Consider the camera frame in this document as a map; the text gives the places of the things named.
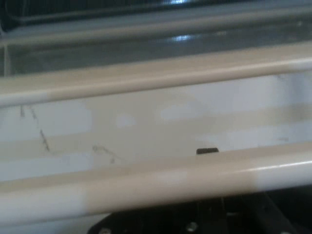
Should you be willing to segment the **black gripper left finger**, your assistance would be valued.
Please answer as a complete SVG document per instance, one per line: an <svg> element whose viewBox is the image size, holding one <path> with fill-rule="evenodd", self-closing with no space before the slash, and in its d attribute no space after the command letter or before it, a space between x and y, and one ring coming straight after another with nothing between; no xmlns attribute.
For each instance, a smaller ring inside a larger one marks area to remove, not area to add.
<svg viewBox="0 0 312 234"><path fill-rule="evenodd" d="M89 234L211 234L222 199L206 199L111 213Z"/></svg>

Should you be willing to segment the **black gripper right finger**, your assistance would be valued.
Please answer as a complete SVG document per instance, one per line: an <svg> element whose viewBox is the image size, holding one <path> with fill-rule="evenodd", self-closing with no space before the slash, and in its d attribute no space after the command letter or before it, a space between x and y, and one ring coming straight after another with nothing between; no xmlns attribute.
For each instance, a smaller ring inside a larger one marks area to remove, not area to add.
<svg viewBox="0 0 312 234"><path fill-rule="evenodd" d="M238 189L246 214L263 234L312 232L312 149L267 147L220 153L207 150Z"/></svg>

